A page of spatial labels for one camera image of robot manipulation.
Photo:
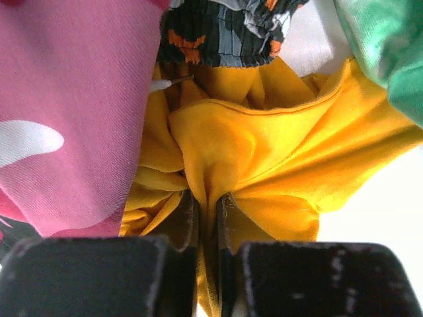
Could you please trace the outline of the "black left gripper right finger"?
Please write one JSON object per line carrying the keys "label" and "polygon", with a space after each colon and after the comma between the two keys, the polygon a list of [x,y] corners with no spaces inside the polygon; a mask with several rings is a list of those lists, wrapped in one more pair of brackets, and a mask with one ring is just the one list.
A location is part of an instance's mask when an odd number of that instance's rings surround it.
{"label": "black left gripper right finger", "polygon": [[222,316],[421,316],[398,257],[381,244],[284,242],[217,202]]}

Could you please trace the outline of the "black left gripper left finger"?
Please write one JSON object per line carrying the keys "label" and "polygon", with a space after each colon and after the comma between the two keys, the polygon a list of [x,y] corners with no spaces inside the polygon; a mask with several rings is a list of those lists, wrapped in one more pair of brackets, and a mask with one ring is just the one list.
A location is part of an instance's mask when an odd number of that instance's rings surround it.
{"label": "black left gripper left finger", "polygon": [[2,316],[192,316],[198,203],[147,236],[27,238],[3,260]]}

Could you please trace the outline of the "yellow cloth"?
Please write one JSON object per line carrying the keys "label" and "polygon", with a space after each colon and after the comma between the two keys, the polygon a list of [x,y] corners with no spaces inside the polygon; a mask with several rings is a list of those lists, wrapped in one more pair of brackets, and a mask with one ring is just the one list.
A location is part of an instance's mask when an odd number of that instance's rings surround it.
{"label": "yellow cloth", "polygon": [[120,234],[145,235],[190,190],[200,204],[198,302],[219,316],[216,203],[233,194],[264,232],[314,241],[319,216],[422,142],[354,58],[298,77],[281,59],[256,68],[160,64],[154,79],[193,74],[147,101],[141,154]]}

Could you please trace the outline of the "pink camouflage cloth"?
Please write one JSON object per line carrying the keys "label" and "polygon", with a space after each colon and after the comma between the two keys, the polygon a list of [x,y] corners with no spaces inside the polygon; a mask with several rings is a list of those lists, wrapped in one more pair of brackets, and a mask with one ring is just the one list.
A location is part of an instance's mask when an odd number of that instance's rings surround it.
{"label": "pink camouflage cloth", "polygon": [[167,1],[1,2],[1,253],[117,236]]}

